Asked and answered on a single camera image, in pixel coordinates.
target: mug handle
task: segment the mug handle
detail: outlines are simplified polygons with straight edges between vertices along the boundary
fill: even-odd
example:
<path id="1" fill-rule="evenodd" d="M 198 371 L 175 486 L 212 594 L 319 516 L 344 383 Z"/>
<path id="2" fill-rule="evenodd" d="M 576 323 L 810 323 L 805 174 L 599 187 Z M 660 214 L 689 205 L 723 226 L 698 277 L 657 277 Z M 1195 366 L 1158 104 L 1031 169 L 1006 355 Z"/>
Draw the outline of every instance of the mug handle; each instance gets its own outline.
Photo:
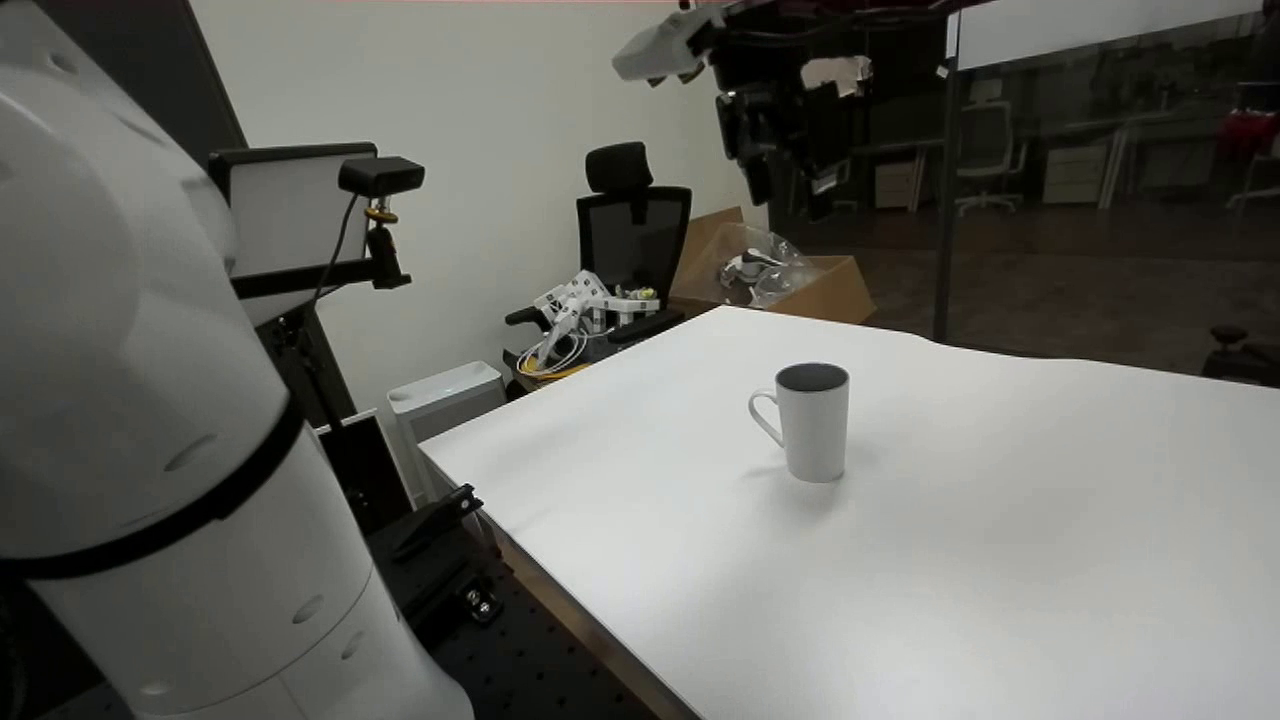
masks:
<path id="1" fill-rule="evenodd" d="M 755 395 L 747 401 L 751 419 L 763 427 L 763 436 L 774 440 L 774 448 L 788 448 L 788 445 L 782 445 L 782 433 L 774 433 L 774 426 L 763 419 L 758 401 L 767 401 L 771 408 L 779 408 L 774 395 L 755 393 Z"/>

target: chair backrest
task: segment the chair backrest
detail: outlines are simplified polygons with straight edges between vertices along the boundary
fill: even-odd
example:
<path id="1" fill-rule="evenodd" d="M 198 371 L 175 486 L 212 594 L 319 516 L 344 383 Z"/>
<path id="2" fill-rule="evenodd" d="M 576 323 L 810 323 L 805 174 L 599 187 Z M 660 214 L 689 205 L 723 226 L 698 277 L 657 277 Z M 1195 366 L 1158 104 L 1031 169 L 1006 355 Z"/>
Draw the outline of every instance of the chair backrest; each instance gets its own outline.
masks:
<path id="1" fill-rule="evenodd" d="M 1011 104 L 958 109 L 956 174 L 1005 174 L 1011 169 L 1011 143 Z"/>
<path id="2" fill-rule="evenodd" d="M 587 183 L 576 199 L 579 262 L 608 289 L 657 289 L 669 301 L 689 227 L 689 187 L 650 187 L 643 143 L 587 154 Z"/>
<path id="3" fill-rule="evenodd" d="M 689 187 L 576 199 L 585 269 L 608 289 L 657 289 L 669 301 L 689 231 Z"/>

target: white tabletop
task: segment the white tabletop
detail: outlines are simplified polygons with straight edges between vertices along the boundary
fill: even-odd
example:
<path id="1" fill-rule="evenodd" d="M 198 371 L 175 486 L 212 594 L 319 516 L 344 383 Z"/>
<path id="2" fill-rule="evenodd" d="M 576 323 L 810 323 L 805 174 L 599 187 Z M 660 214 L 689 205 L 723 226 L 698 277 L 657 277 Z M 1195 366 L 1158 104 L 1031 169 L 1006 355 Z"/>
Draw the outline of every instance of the white tabletop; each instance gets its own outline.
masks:
<path id="1" fill-rule="evenodd" d="M 792 361 L 836 487 L 747 419 Z M 424 451 L 710 720 L 1280 716 L 1280 393 L 723 309 Z"/>

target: white wall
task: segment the white wall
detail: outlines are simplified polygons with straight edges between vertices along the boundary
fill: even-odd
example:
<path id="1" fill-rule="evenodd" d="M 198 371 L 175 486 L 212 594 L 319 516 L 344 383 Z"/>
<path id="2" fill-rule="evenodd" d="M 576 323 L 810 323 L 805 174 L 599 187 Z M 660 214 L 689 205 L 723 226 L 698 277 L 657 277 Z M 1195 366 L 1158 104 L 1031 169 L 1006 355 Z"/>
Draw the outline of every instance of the white wall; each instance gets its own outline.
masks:
<path id="1" fill-rule="evenodd" d="M 429 164 L 424 194 L 401 199 L 412 285 L 319 305 L 357 405 L 529 341 L 505 313 L 571 277 L 587 148 L 643 139 L 695 214 L 740 199 L 707 78 L 610 78 L 610 51 L 669 7 L 196 0 L 253 148 L 376 139 Z"/>
<path id="2" fill-rule="evenodd" d="M 986 0 L 958 12 L 958 67 L 1260 12 L 1260 0 Z"/>

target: white mug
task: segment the white mug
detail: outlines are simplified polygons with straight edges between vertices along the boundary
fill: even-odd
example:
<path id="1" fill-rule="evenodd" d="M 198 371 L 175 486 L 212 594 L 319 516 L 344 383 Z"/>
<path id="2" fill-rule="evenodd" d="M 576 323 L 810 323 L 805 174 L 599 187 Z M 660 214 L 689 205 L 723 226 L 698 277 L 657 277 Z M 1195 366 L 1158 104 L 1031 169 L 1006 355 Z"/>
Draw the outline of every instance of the white mug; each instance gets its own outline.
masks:
<path id="1" fill-rule="evenodd" d="M 846 448 L 846 371 L 836 366 L 792 366 L 774 371 L 774 395 L 747 401 L 751 419 L 788 451 L 798 482 L 840 482 Z"/>

